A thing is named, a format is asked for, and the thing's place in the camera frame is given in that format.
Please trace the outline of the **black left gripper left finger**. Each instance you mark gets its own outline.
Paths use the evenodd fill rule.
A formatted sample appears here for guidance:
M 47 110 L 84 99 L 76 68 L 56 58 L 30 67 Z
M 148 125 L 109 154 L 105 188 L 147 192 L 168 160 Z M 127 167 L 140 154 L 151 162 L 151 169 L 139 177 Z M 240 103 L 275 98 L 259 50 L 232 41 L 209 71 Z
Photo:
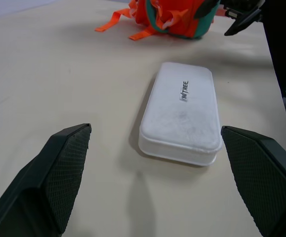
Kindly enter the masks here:
M 62 237 L 78 194 L 91 124 L 53 134 L 0 197 L 0 237 Z

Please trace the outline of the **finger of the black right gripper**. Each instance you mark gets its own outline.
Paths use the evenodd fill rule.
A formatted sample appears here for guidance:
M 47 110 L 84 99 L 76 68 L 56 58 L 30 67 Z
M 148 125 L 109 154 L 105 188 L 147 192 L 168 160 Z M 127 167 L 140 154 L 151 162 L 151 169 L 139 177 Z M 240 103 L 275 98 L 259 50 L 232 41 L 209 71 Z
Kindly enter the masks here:
M 224 33 L 225 36 L 233 36 L 240 31 L 245 30 L 253 22 L 259 22 L 262 19 L 260 8 L 253 8 L 251 11 L 244 13 L 229 8 L 227 9 L 225 16 L 235 19 L 235 22 Z
M 203 0 L 194 14 L 194 19 L 200 19 L 207 16 L 212 11 L 216 11 L 220 5 L 220 0 Z

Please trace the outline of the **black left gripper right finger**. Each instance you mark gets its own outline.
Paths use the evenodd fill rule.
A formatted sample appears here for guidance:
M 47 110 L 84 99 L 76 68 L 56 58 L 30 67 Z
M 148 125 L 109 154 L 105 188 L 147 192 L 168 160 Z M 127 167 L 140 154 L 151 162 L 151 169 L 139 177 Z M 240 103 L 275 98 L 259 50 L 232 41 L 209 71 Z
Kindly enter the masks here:
M 263 237 L 286 237 L 286 151 L 272 138 L 223 126 L 237 190 Z

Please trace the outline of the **orange and green backpack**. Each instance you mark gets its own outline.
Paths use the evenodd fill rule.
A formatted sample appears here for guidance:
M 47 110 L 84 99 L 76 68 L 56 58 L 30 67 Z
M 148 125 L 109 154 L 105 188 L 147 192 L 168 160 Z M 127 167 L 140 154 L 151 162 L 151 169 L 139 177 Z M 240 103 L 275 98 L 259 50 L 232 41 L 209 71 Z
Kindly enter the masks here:
M 205 0 L 131 0 L 129 7 L 115 11 L 109 22 L 97 27 L 96 32 L 104 32 L 116 25 L 121 16 L 134 19 L 146 28 L 132 36 L 131 40 L 141 40 L 155 34 L 169 34 L 183 39 L 198 39 L 205 35 L 215 16 L 225 16 L 226 10 L 220 6 L 221 0 L 213 0 L 214 6 L 203 17 L 195 18 Z

